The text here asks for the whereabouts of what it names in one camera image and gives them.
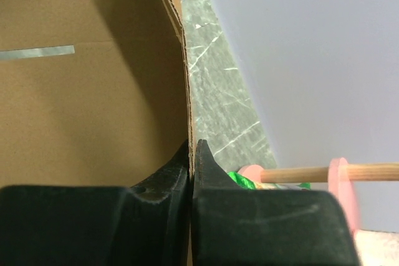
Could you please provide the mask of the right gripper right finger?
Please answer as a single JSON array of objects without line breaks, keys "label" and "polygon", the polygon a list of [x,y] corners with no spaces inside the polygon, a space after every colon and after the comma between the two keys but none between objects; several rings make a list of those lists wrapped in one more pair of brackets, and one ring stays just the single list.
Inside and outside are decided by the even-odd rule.
[{"label": "right gripper right finger", "polygon": [[191,244],[194,265],[360,264],[333,195],[242,188],[205,140],[196,146]]}]

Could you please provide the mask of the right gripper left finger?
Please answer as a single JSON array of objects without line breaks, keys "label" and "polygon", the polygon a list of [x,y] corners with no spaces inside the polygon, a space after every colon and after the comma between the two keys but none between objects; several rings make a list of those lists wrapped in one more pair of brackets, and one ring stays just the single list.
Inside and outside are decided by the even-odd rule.
[{"label": "right gripper left finger", "polygon": [[1,264],[185,265],[188,152],[129,188],[2,188]]}]

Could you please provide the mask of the brown cardboard box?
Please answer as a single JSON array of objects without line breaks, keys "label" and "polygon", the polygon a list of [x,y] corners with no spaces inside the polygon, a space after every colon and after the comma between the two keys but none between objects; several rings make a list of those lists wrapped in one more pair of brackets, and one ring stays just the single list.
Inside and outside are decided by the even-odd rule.
[{"label": "brown cardboard box", "polygon": [[1,0],[1,189],[132,187],[188,143],[180,0]]}]

